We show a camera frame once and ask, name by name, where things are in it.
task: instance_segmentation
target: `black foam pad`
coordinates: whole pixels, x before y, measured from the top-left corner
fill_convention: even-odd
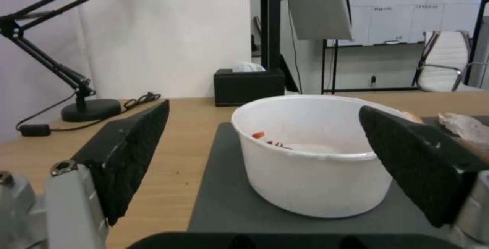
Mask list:
[[[359,117],[370,146],[428,221],[452,224],[477,173],[489,166],[433,126],[367,106]]]
[[[108,122],[72,159],[90,169],[102,210],[113,226],[138,191],[163,133],[168,101]]]

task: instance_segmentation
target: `chair armrest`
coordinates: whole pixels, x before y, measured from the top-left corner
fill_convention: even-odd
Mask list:
[[[459,68],[454,67],[454,66],[443,66],[443,65],[433,64],[433,63],[426,63],[423,65],[423,67],[425,67],[425,66],[431,66],[433,68],[446,68],[447,70],[459,71],[461,73],[461,70]]]
[[[471,63],[467,63],[467,65],[465,67],[466,68],[470,68],[472,65],[475,65],[475,66],[488,66],[489,63],[471,62]]]
[[[454,70],[457,73],[457,78],[455,79],[455,82],[453,84],[452,91],[455,91],[458,88],[458,86],[460,84],[460,81],[461,81],[461,73],[462,73],[462,71],[459,68],[456,68],[454,66],[436,65],[436,64],[432,64],[432,63],[430,63],[430,64],[424,64],[422,66],[422,68],[424,68],[425,66],[430,66],[432,68],[445,68],[447,70]]]

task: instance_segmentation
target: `desk lamp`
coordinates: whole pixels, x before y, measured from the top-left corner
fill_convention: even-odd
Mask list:
[[[96,94],[96,91],[89,86],[90,80],[71,68],[58,63],[24,36],[26,30],[89,0],[75,0],[72,3],[55,10],[34,12],[54,1],[56,0],[40,0],[15,13],[0,16],[0,33],[26,51],[30,56],[75,90],[76,103],[63,108],[61,111],[61,116],[64,121],[83,122],[102,120],[119,114],[121,112],[121,106],[119,101],[115,99],[85,100],[86,97],[94,96]],[[20,21],[29,19],[31,21],[28,23],[20,23]]]

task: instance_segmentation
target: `black mat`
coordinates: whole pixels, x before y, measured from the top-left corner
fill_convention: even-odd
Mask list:
[[[280,209],[258,195],[248,183],[238,135],[230,123],[220,124],[215,134],[188,231],[417,233],[441,238],[448,232],[447,228],[432,227],[395,181],[381,204],[350,218],[312,218]]]

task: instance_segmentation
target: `wooden desk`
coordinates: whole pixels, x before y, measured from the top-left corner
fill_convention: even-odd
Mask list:
[[[439,112],[489,115],[489,93],[348,94],[408,110],[419,116]],[[128,116],[148,106],[121,115]],[[235,108],[215,108],[212,99],[170,100],[170,118],[147,175],[126,216],[110,230],[108,248],[123,248],[163,231],[185,231],[217,126]],[[55,122],[55,126],[73,126]],[[0,145],[0,170],[26,175],[42,193],[51,166],[72,157],[102,125]]]

